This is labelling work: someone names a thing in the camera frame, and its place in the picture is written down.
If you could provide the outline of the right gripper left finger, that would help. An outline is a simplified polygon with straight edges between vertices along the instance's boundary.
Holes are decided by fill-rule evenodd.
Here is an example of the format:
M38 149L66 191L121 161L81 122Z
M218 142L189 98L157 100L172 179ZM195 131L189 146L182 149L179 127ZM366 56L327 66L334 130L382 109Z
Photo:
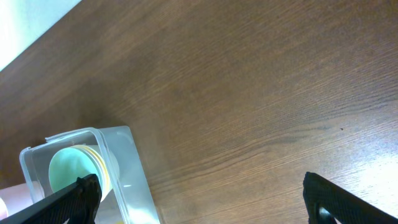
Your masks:
M101 197L98 176L89 174L1 220L1 224L95 224Z

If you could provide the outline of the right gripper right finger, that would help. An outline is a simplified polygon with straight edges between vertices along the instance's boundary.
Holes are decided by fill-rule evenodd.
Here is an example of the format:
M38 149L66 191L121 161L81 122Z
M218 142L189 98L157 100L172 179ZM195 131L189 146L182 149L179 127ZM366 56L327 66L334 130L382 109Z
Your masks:
M383 212L313 172L305 174L303 199L308 213L308 222L311 224L397 224L396 217Z

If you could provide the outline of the white bowl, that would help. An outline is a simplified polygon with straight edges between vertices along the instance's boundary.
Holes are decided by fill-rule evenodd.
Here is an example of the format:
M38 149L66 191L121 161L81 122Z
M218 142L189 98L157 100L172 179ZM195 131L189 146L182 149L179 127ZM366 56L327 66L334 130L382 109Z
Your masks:
M94 158L91 156L91 155L89 155L90 157L91 157L91 159L93 160L93 163L94 163L94 166L96 167L96 170L98 171L98 175L99 175L99 181L100 181L100 184L101 184L101 189L102 189L102 178L101 178L101 170L100 170L100 168L99 168L99 165L95 162L95 160L94 160ZM116 177L119 177L119 174L120 174L120 169L119 169L119 164L118 164L118 162L117 162L117 159L116 159L116 156L112 153L112 152L110 152L109 154L107 154L107 156L108 156L108 159L111 161L111 166L107 166L106 165L106 167L108 168L108 172L109 172L109 176L110 176L110 170L113 170L114 171L114 173L116 174Z

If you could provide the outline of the green bowl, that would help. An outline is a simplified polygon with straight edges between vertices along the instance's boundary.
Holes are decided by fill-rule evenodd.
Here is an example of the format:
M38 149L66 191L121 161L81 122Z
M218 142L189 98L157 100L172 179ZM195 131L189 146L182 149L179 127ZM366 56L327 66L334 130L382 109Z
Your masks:
M66 147L56 152L49 164L49 182L53 192L58 192L77 178L96 174L103 189L103 178L92 156L75 147Z

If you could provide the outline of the pink cup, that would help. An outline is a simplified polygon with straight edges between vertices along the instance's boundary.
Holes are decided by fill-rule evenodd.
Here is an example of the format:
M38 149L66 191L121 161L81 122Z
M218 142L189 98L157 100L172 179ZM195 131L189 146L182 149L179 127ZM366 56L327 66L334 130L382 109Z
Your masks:
M33 204L27 184L1 189L1 220Z

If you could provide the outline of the yellow bowl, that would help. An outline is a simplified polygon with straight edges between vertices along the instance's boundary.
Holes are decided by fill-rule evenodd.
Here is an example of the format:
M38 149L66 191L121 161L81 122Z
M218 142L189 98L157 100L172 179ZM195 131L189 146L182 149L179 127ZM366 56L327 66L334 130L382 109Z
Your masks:
M100 154L100 149L97 145L82 145L84 151L86 151L89 155L91 155L95 162L99 165L99 169L101 170L101 178L102 178L102 198L101 202L108 196L110 191L112 191L113 186L111 183L111 179L109 176L108 168L106 167L103 156Z

